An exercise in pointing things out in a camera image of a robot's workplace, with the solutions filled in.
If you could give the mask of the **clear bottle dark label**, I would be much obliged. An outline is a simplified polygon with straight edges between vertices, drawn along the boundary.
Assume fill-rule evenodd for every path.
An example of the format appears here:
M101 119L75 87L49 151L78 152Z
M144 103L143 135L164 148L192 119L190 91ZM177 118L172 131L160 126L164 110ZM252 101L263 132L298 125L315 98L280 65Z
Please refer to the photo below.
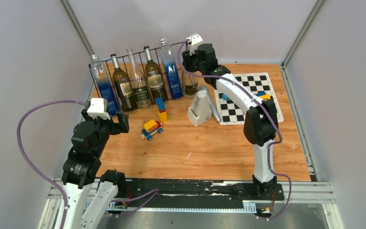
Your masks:
M182 91L185 97L193 97L198 92L198 79L196 76L182 72Z

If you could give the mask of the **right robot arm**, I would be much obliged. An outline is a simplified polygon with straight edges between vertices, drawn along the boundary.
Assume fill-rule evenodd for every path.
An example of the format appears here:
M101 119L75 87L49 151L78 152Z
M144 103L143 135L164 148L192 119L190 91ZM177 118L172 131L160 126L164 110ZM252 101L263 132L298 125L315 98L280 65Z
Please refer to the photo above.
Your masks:
M282 186L273 169L273 145L275 138L281 137L274 101L261 99L238 82L228 68L218 63L212 44L193 40L184 44L189 49L178 59L183 71L203 77L207 84L227 95L245 115L244 136L252 144L255 162L251 191L259 199L283 200Z

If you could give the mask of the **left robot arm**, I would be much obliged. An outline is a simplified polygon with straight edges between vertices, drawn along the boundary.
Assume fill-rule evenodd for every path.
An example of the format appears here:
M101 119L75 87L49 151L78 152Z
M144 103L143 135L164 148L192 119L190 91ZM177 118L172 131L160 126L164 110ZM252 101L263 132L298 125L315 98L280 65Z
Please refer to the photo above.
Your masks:
M87 109L81 112L84 121L77 124L71 138L72 147L63 165L62 189L66 217L61 229L95 229L109 203L127 191L125 174L115 169L107 170L100 177L97 192L87 207L86 201L96 174L101 166L100 157L111 135L129 132L129 115L117 111L118 122L107 113L90 117Z

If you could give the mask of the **clear champagne bottle black label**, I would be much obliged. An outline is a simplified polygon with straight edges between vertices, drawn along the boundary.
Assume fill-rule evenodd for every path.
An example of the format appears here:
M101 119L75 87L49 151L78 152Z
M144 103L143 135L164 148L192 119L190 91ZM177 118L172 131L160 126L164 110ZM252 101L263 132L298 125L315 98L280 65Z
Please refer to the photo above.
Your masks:
M139 108L148 107L152 104L149 89L146 83L143 72L138 66L134 57L133 50L128 48L126 50L130 63L130 84L134 94L136 104Z

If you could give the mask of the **green wine bottle cream label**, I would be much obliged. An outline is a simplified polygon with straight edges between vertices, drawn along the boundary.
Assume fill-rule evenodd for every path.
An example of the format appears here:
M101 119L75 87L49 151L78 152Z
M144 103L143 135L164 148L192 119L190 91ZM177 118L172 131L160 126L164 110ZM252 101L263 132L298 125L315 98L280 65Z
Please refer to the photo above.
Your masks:
M165 102L168 98L159 65L152 59L152 54L149 46L144 46L144 53L147 60L145 73L147 76L152 97L154 100L155 98L161 97Z

